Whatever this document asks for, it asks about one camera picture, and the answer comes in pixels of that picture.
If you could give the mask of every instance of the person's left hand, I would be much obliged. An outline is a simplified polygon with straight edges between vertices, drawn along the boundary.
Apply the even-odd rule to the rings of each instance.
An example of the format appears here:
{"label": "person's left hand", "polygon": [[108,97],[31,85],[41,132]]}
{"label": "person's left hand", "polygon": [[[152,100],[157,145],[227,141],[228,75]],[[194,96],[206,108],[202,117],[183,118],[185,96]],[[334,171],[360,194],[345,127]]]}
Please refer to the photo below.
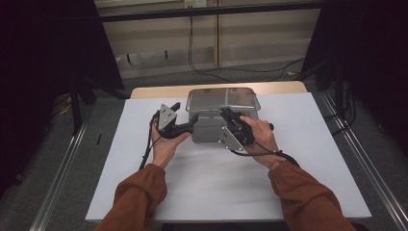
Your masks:
{"label": "person's left hand", "polygon": [[157,119],[152,123],[152,142],[153,145],[153,162],[158,167],[165,168],[173,159],[178,144],[189,137],[190,133],[183,133],[174,139],[161,138],[159,131],[156,129]]}

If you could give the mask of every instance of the forearm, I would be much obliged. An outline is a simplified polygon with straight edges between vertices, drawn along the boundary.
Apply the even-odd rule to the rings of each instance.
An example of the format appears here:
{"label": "forearm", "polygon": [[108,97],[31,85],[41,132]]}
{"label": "forearm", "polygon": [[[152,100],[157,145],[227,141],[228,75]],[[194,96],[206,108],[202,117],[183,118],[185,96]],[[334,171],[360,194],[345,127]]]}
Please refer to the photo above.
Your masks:
{"label": "forearm", "polygon": [[286,161],[268,176],[291,230],[354,230],[336,195],[303,169]]}
{"label": "forearm", "polygon": [[165,171],[148,165],[116,188],[114,206],[96,230],[149,230],[156,207],[166,197]]}

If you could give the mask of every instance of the rust-colored long sleeve shirt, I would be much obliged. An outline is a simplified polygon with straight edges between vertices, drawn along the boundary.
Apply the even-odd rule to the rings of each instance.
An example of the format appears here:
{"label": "rust-colored long sleeve shirt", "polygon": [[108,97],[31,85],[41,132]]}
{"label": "rust-colored long sleeve shirt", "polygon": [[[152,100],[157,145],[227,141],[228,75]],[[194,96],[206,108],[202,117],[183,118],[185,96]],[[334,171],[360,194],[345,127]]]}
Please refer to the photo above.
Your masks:
{"label": "rust-colored long sleeve shirt", "polygon": [[[122,181],[114,207],[96,230],[152,230],[155,208],[167,193],[165,176],[162,168],[147,165]],[[300,167],[286,161],[268,176],[292,231],[355,230],[344,218],[336,195]]]}

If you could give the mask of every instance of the hand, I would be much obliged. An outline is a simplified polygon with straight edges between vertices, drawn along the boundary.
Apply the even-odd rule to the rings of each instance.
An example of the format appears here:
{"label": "hand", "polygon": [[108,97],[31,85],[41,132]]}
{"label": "hand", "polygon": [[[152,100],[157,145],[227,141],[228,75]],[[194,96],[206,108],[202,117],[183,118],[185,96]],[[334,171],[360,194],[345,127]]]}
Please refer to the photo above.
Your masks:
{"label": "hand", "polygon": [[[254,143],[252,145],[245,146],[244,148],[246,152],[249,154],[267,152],[263,147],[269,151],[279,150],[274,134],[272,130],[270,130],[268,121],[254,120],[247,116],[241,116],[240,119],[251,127],[255,142],[261,145],[260,146],[257,143]],[[274,170],[281,162],[286,160],[285,158],[276,155],[254,156],[253,158],[259,164],[269,168],[269,170]]]}
{"label": "hand", "polygon": [[161,138],[156,129],[157,119],[152,123],[152,142],[153,142],[153,162],[158,167],[165,168],[173,159],[178,144],[190,136],[190,133],[183,133],[174,139]]}

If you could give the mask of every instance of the gray carpet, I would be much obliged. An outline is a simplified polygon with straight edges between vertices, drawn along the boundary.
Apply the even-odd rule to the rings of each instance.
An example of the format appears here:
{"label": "gray carpet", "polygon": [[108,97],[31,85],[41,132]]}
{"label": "gray carpet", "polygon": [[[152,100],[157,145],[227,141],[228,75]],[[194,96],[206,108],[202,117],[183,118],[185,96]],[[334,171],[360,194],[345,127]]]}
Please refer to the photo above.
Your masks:
{"label": "gray carpet", "polygon": [[[282,64],[255,64],[240,66],[244,68],[273,69]],[[298,71],[301,63],[290,68]],[[233,70],[218,70],[213,72],[234,82],[258,82],[274,79],[279,72],[257,73]],[[280,80],[292,80],[294,76],[285,74]],[[212,76],[202,76],[191,71],[167,74],[162,76],[138,77],[124,80],[125,92],[133,88],[152,86],[175,86],[191,84],[225,83]],[[309,91],[316,91],[313,79],[306,82]],[[81,145],[73,159],[59,200],[53,210],[46,230],[92,230],[94,223],[85,221],[95,186],[109,153],[110,145],[115,135],[115,129],[120,119],[124,101],[111,98],[98,91],[98,101],[93,107],[89,125],[83,136]],[[323,115],[328,112],[317,92],[314,97]],[[0,201],[0,230],[28,230],[39,209],[46,191],[52,183],[59,164],[69,145],[72,132],[71,114],[56,115],[51,123],[48,134],[44,137],[37,154],[23,172],[23,183],[9,188]],[[337,130],[333,121],[328,122],[331,131]],[[395,144],[395,141],[377,128],[377,122],[370,111],[357,100],[357,119],[352,126],[360,142],[370,154],[375,166],[389,184],[395,196],[407,209],[408,198],[405,196],[405,185],[408,181],[408,158]],[[355,220],[364,223],[371,231],[398,230],[378,194],[373,188],[360,164],[345,142],[342,135],[335,141],[344,155],[354,179],[362,192],[373,217],[365,220]],[[257,224],[223,224],[225,230],[270,230],[271,223]],[[177,225],[176,230],[192,230],[189,225]]]}

